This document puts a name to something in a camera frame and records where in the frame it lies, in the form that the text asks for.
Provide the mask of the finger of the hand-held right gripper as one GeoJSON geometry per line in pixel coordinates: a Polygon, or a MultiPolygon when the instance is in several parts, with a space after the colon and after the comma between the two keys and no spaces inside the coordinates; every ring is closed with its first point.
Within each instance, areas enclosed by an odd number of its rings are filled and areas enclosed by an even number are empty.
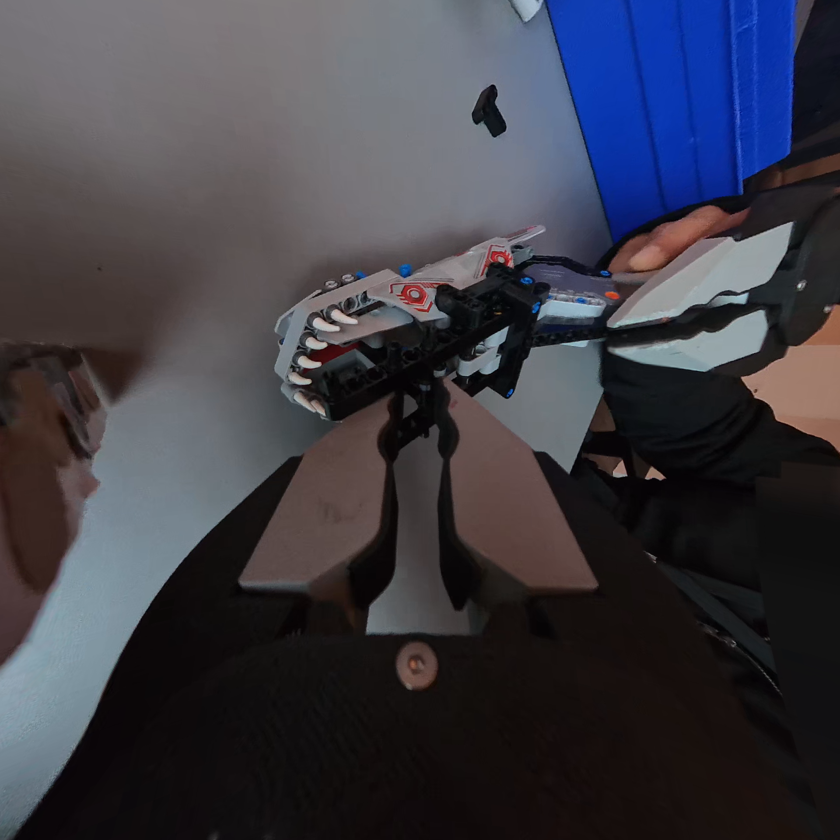
{"type": "Polygon", "coordinates": [[[751,375],[785,357],[774,311],[728,303],[669,322],[609,329],[604,354],[637,364],[700,373],[751,375]]]}
{"type": "Polygon", "coordinates": [[[615,273],[615,280],[639,283],[607,321],[607,334],[667,326],[688,312],[711,309],[719,296],[747,295],[771,279],[794,229],[794,222],[785,222],[747,238],[704,238],[661,269],[615,273]]]}

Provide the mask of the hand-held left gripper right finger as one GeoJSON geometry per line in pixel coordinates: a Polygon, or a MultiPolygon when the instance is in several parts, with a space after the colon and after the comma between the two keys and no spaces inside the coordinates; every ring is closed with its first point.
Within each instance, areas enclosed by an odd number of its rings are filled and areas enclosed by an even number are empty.
{"type": "Polygon", "coordinates": [[[454,609],[595,593],[532,448],[452,381],[437,383],[436,425],[439,568],[454,609]]]}

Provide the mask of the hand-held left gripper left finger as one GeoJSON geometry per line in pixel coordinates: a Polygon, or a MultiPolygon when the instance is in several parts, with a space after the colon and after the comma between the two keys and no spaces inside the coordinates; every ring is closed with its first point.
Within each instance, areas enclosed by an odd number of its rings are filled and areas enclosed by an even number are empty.
{"type": "Polygon", "coordinates": [[[396,567],[400,421],[400,401],[387,396],[310,447],[238,578],[242,590],[369,610],[396,567]]]}

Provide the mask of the blue plastic bin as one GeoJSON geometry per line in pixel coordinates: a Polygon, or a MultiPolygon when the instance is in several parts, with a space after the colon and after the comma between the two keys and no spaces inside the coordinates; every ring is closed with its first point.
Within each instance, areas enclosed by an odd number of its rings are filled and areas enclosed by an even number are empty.
{"type": "Polygon", "coordinates": [[[796,1],[546,5],[615,240],[791,151],[796,1]]]}

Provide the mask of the person's right forearm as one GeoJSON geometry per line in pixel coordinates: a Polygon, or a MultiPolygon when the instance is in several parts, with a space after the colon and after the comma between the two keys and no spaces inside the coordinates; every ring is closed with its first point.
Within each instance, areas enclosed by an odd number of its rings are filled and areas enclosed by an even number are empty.
{"type": "Polygon", "coordinates": [[[755,592],[755,482],[783,463],[837,467],[827,441],[776,419],[740,379],[602,357],[617,432],[662,479],[615,480],[616,514],[656,559],[755,592]]]}

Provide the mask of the black lego angle connector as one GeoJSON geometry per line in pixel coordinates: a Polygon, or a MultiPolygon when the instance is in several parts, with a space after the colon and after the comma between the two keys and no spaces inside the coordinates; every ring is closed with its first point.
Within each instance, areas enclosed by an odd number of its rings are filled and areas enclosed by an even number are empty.
{"type": "Polygon", "coordinates": [[[508,125],[498,104],[498,89],[496,85],[489,85],[482,90],[471,112],[471,120],[475,125],[483,125],[492,138],[504,134],[508,125]]]}

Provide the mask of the person's right hand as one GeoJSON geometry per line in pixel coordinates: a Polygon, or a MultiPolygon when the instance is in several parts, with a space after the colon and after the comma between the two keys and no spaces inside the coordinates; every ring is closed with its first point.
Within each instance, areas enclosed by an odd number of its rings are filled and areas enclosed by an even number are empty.
{"type": "Polygon", "coordinates": [[[691,246],[739,226],[749,210],[727,213],[717,206],[701,206],[680,219],[629,239],[617,250],[607,269],[612,273],[661,270],[691,246]]]}

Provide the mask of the open cardboard box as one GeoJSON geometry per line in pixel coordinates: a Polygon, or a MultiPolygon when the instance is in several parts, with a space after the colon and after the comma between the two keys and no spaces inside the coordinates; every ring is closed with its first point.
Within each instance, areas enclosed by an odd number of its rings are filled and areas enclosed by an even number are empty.
{"type": "Polygon", "coordinates": [[[1,345],[2,555],[44,594],[98,487],[104,409],[82,355],[64,345],[1,345]]]}

